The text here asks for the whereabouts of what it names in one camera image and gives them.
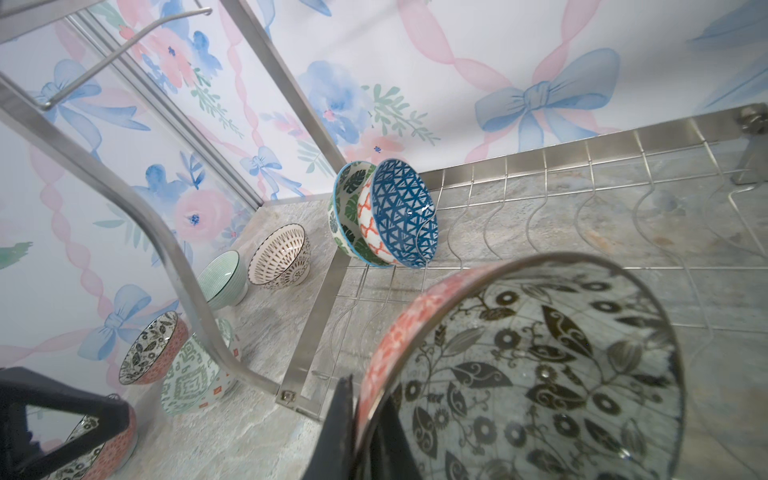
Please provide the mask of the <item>green geometric pattern bowl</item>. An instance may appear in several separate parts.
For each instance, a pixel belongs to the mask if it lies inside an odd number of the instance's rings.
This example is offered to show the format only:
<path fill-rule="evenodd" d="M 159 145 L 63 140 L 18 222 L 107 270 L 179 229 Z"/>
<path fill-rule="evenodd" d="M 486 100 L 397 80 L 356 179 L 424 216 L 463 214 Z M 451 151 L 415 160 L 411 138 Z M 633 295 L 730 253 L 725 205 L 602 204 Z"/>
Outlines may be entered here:
<path fill-rule="evenodd" d="M 193 334 L 164 378 L 161 407 L 167 416 L 202 412 L 224 398 L 235 383 L 236 377 L 220 367 Z"/>

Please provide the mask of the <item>blue triangle pattern bowl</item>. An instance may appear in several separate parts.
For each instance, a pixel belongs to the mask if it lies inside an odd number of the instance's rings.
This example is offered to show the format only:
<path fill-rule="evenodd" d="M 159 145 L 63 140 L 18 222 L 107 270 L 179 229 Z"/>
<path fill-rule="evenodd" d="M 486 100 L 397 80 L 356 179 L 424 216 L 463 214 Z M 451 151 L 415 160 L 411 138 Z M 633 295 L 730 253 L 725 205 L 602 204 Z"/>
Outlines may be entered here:
<path fill-rule="evenodd" d="M 381 162 L 357 201 L 362 237 L 389 266 L 426 267 L 436 254 L 439 228 L 431 194 L 419 173 L 399 159 Z"/>

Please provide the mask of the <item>green leaf pattern bowl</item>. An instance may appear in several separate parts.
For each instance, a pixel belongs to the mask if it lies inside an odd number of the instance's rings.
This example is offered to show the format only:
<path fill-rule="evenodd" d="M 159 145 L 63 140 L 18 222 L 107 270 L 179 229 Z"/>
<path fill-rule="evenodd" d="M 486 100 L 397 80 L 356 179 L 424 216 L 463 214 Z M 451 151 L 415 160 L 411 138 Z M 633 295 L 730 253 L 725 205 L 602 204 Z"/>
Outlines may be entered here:
<path fill-rule="evenodd" d="M 389 264 L 378 258 L 363 239 L 357 217 L 360 192 L 375 169 L 374 164 L 366 161 L 351 162 L 341 169 L 329 201 L 328 222 L 333 240 L 342 253 L 371 267 L 386 268 Z"/>

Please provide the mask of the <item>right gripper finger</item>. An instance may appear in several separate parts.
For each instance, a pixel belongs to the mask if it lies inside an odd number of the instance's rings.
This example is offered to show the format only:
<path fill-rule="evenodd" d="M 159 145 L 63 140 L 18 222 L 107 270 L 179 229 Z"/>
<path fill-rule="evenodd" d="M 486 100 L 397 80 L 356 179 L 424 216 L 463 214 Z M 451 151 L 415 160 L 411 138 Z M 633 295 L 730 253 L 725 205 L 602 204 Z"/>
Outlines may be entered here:
<path fill-rule="evenodd" d="M 354 391 L 350 376 L 335 389 L 305 479 L 418 479 L 418 472 L 405 430 L 392 397 L 362 449 L 354 449 Z"/>

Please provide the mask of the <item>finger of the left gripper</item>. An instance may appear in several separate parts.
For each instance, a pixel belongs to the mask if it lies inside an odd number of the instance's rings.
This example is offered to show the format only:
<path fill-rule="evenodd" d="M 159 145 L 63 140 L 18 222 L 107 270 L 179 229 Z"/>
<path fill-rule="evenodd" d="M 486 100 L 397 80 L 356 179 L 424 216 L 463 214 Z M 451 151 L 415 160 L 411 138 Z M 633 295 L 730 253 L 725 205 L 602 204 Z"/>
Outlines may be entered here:
<path fill-rule="evenodd" d="M 32 440 L 26 408 L 38 406 L 94 417 L 95 429 L 48 453 Z M 78 390 L 23 367 L 1 370 L 1 477 L 42 479 L 126 432 L 128 402 Z"/>

